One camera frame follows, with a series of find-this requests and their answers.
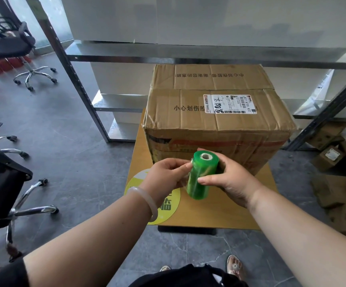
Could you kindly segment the person's left hand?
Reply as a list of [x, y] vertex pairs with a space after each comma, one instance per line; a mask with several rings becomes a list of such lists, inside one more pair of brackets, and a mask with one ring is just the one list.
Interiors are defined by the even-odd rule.
[[146, 178], [139, 185], [151, 195], [157, 207], [160, 207], [172, 190], [187, 185], [190, 172], [175, 172], [168, 169], [167, 160], [178, 158], [166, 158], [155, 163], [148, 172]]

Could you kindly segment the person's right hand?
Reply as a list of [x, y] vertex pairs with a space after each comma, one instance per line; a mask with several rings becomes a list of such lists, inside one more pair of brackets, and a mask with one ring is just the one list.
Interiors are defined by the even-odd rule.
[[214, 187], [222, 189], [237, 205], [248, 208], [254, 194], [263, 187], [263, 184], [234, 160], [223, 154], [213, 153], [219, 158], [220, 169], [220, 172], [214, 175], [225, 176], [225, 186]]

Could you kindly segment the green stretch film roll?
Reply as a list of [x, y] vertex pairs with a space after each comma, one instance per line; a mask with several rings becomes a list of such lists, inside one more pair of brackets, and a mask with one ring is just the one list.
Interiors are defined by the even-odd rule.
[[186, 191], [195, 200], [202, 200], [208, 196], [209, 187], [198, 182], [198, 178], [216, 174], [219, 158], [216, 154], [207, 151], [196, 151], [191, 160], [192, 169]]

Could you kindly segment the person's left forearm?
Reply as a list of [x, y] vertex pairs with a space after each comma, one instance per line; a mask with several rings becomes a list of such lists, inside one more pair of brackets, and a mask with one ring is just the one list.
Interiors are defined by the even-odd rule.
[[129, 193], [24, 257], [35, 287], [105, 287], [141, 237], [152, 213]]

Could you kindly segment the small wooden table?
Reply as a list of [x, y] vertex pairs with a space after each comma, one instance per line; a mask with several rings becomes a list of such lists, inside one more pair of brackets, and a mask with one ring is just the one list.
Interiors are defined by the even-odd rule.
[[[144, 115], [145, 109], [141, 114], [127, 183], [134, 175], [144, 169], [150, 169], [153, 165], [142, 129]], [[235, 204], [219, 188], [211, 187], [208, 197], [203, 200], [190, 198], [185, 188], [180, 188], [180, 191], [180, 204], [173, 216], [161, 225], [154, 225], [159, 232], [216, 235], [217, 230], [221, 228], [260, 230], [251, 214]]]

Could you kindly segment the yellow round sticker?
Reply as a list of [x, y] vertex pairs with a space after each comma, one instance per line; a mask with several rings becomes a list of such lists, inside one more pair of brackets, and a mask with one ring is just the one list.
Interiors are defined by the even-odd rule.
[[[124, 191], [124, 195], [127, 194], [128, 190], [132, 187], [138, 187], [143, 180], [146, 178], [150, 169], [144, 169], [134, 175], [127, 183]], [[149, 222], [148, 225], [161, 225], [166, 222], [179, 207], [181, 199], [180, 188], [172, 190], [172, 192], [165, 198], [163, 204], [158, 209], [158, 216], [155, 221]]]

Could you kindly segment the white jade bangle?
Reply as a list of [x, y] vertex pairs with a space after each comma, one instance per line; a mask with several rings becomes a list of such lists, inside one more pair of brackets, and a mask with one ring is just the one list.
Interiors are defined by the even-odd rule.
[[127, 190], [127, 194], [129, 194], [129, 193], [137, 193], [146, 201], [146, 203], [150, 207], [150, 210], [152, 213], [152, 216], [151, 216], [151, 219], [149, 220], [149, 222], [150, 223], [155, 222], [156, 219], [158, 218], [158, 208], [157, 208], [155, 201], [151, 197], [151, 195], [149, 193], [147, 193], [144, 189], [142, 189], [138, 186], [130, 187]]

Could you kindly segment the large brown cardboard box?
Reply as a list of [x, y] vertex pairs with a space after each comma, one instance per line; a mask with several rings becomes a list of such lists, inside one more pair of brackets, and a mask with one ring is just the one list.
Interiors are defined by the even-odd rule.
[[[208, 114], [204, 94], [251, 95], [257, 114]], [[156, 64], [143, 119], [153, 163], [221, 153], [251, 174], [298, 129], [261, 65]]]

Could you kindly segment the white shipping label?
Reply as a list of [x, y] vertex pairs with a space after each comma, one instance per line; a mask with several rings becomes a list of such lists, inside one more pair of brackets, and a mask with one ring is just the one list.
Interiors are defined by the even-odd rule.
[[251, 95], [204, 94], [203, 99], [208, 114], [257, 114]]

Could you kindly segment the person's right foot in sandal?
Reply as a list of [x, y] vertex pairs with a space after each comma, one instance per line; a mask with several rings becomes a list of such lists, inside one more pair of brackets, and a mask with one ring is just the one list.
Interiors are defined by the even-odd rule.
[[235, 255], [229, 255], [226, 261], [226, 272], [236, 276], [239, 280], [244, 281], [244, 270], [242, 262]]

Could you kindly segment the person's black clothing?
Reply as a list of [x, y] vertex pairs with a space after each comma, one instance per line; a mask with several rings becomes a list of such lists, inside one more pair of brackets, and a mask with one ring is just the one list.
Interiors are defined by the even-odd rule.
[[[0, 270], [0, 287], [35, 287], [30, 283], [23, 259]], [[235, 275], [205, 264], [146, 274], [127, 287], [249, 287]]]

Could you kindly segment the small labelled cardboard box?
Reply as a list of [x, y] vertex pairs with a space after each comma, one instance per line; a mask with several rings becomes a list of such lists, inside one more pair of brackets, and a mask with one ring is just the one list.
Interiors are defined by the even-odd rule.
[[337, 146], [330, 145], [311, 160], [311, 164], [320, 172], [325, 172], [335, 167], [346, 154]]

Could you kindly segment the large white board panel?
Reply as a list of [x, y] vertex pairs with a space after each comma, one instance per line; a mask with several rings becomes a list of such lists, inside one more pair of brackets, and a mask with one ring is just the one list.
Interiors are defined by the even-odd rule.
[[346, 0], [61, 0], [73, 38], [346, 48]]

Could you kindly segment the black mesh office chair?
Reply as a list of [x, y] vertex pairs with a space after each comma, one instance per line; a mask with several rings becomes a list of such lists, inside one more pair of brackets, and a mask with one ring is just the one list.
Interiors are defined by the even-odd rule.
[[[15, 135], [1, 136], [0, 140], [8, 139], [16, 143]], [[59, 213], [59, 208], [54, 205], [34, 207], [21, 210], [29, 195], [38, 187], [45, 187], [48, 179], [39, 179], [21, 196], [19, 194], [25, 182], [32, 180], [33, 173], [26, 167], [15, 162], [7, 154], [18, 154], [23, 159], [28, 159], [29, 154], [14, 148], [0, 149], [0, 229], [6, 228], [5, 249], [9, 255], [9, 262], [14, 262], [23, 254], [13, 243], [14, 222], [17, 217], [49, 213]]]

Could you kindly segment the black office chair chrome base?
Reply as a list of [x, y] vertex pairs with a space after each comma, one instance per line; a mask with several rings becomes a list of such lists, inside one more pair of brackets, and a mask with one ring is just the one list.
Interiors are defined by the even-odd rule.
[[36, 43], [35, 38], [28, 29], [27, 23], [20, 21], [19, 24], [16, 24], [10, 17], [0, 17], [0, 25], [1, 24], [7, 24], [9, 25], [9, 28], [2, 27], [0, 29], [0, 59], [19, 58], [27, 68], [27, 72], [15, 76], [13, 82], [20, 85], [21, 81], [19, 80], [19, 77], [25, 76], [26, 79], [24, 84], [31, 92], [34, 92], [34, 88], [30, 85], [30, 79], [35, 75], [47, 77], [51, 82], [57, 84], [56, 78], [42, 72], [42, 70], [48, 68], [52, 72], [56, 73], [56, 68], [43, 66], [34, 69], [24, 58], [35, 49]]

